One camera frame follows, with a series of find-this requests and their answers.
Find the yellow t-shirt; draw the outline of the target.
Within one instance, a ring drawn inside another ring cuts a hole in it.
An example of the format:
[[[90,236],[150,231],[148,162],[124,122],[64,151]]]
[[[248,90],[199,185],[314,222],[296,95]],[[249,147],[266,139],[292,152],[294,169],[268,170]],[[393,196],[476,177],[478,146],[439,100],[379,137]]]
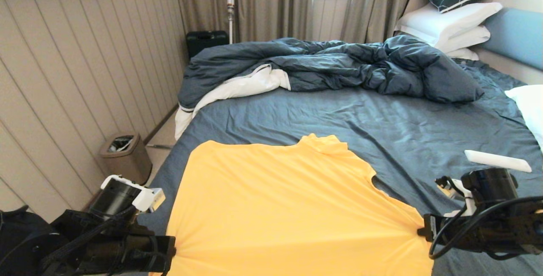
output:
[[[375,175],[334,135],[202,143],[169,218],[167,276],[431,276],[421,215]]]

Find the white remote control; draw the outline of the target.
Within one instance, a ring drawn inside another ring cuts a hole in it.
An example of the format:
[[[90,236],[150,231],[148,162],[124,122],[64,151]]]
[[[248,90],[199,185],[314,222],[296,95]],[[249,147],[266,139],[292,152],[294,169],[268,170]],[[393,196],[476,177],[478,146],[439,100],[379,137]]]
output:
[[[469,162],[477,164],[486,164],[498,168],[518,170],[524,173],[531,173],[532,168],[524,159],[518,159],[508,156],[500,156],[497,154],[478,152],[473,150],[465,150],[464,154]]]

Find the beige trash bin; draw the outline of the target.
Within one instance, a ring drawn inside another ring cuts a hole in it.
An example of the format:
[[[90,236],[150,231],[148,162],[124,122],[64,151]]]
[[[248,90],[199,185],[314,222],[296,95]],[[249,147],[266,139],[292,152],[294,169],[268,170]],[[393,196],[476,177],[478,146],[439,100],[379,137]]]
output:
[[[134,139],[127,150],[116,153],[107,152],[111,141],[124,135],[134,135]],[[140,185],[146,184],[151,176],[153,164],[139,133],[120,132],[111,135],[103,143],[98,154],[111,174],[119,175]]]

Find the dark trash bag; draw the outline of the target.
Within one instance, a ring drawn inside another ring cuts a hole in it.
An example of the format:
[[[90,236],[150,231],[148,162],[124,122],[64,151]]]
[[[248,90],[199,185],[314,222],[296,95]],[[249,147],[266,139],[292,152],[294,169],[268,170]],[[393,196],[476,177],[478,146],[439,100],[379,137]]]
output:
[[[134,135],[124,135],[124,136],[116,137],[111,141],[107,149],[107,152],[116,153],[116,152],[126,151],[127,148],[131,145],[133,139],[134,139]]]

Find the dark blue bed sheet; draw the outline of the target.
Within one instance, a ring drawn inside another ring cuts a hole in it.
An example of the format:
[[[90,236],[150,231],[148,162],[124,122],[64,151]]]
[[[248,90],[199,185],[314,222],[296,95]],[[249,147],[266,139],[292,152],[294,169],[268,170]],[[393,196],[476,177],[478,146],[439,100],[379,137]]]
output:
[[[512,171],[518,195],[543,195],[543,153],[516,103],[505,94],[523,83],[481,61],[465,60],[459,65],[483,87],[481,99],[440,104],[360,87],[316,92],[278,88],[204,106],[152,181],[152,187],[165,191],[165,202],[138,222],[165,234],[189,155],[209,140],[289,146],[308,134],[335,135],[376,170],[376,187],[421,214],[462,207],[443,195],[434,181],[481,169],[480,164],[468,162],[466,149],[526,160],[532,173]]]

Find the beige bed headboard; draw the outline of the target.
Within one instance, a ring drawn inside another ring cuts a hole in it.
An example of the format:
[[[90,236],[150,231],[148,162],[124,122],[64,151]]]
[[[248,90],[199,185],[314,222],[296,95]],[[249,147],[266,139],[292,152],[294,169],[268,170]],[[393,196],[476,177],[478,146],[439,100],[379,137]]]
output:
[[[543,14],[543,0],[484,0],[485,2],[498,2],[504,8],[516,8],[524,11],[532,11]],[[416,11],[429,3],[429,0],[409,0],[404,10],[404,14]],[[487,50],[480,45],[471,48],[477,53],[479,59],[502,73],[508,74],[517,80],[526,84],[543,84],[543,71],[535,67],[520,63],[517,60],[507,56]]]

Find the small white pillow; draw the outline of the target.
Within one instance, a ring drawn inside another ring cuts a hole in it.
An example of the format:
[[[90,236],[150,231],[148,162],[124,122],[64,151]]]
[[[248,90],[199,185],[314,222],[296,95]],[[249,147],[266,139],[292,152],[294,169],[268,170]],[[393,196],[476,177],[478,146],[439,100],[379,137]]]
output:
[[[446,52],[446,55],[455,59],[465,59],[465,60],[479,60],[479,56],[476,52],[473,52],[469,48],[460,48]]]

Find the crumpled dark blue duvet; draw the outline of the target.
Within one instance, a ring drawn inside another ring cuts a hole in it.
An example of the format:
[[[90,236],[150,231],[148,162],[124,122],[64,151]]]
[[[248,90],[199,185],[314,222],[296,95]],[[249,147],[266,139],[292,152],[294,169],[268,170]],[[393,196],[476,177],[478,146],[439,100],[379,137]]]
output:
[[[278,69],[285,88],[296,92],[360,86],[438,103],[470,103],[484,94],[444,52],[408,35],[368,44],[281,38],[202,50],[185,69],[179,104],[191,112],[212,90],[256,75],[260,66]]]

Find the medium white pillow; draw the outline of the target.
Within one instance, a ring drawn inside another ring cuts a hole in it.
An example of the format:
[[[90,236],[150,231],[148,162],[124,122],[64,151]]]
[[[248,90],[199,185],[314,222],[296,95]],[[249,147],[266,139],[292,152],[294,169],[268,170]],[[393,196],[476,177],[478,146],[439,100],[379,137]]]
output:
[[[449,53],[462,48],[468,48],[483,42],[487,42],[491,37],[490,31],[484,25],[479,25],[465,33],[454,35],[451,38],[440,40],[433,45],[434,48],[444,53]]]

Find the white duvet lining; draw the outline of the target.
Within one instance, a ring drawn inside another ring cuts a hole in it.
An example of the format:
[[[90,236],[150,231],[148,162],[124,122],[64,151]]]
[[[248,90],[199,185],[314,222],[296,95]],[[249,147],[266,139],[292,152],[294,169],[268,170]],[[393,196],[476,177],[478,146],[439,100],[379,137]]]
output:
[[[270,64],[260,65],[248,75],[228,79],[204,95],[194,109],[178,109],[175,114],[174,138],[180,139],[196,114],[215,101],[264,94],[280,87],[291,90],[288,74],[282,69],[273,69]]]

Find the large white pillow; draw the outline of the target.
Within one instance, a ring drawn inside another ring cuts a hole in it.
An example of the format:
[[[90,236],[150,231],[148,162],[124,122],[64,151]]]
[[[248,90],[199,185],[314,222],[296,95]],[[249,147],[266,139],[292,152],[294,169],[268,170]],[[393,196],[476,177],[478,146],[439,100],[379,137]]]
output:
[[[433,46],[440,40],[465,33],[503,9],[500,3],[474,3],[439,13],[432,4],[405,14],[396,25],[396,30],[409,34]]]

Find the black suitcase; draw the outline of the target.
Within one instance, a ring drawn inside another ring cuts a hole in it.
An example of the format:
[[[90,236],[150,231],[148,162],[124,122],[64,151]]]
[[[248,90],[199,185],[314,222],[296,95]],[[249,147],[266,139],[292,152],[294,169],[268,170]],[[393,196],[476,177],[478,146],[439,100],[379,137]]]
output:
[[[190,59],[203,49],[230,43],[229,35],[225,31],[190,31],[185,40]]]

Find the narrow beige curtain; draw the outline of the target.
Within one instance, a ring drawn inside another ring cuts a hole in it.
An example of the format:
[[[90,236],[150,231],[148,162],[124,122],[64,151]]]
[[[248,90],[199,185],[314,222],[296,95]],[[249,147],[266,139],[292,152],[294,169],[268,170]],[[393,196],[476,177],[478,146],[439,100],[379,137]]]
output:
[[[394,34],[396,22],[409,0],[351,0],[341,31],[349,43],[384,42]]]

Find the white stick vacuum cleaner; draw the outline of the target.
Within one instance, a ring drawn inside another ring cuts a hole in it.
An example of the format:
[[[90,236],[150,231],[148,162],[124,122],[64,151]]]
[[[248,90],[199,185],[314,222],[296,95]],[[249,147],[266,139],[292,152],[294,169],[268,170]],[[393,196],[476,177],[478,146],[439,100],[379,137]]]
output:
[[[233,44],[233,23],[235,18],[235,0],[227,0],[227,21],[229,44]]]

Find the wide beige curtain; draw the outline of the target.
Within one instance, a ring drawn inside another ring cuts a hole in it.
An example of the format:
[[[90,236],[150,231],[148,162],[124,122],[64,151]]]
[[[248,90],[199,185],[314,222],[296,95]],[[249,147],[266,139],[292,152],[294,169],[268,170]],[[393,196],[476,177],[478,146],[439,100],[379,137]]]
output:
[[[185,31],[227,31],[227,0],[180,0]],[[309,40],[313,0],[235,0],[233,40]]]

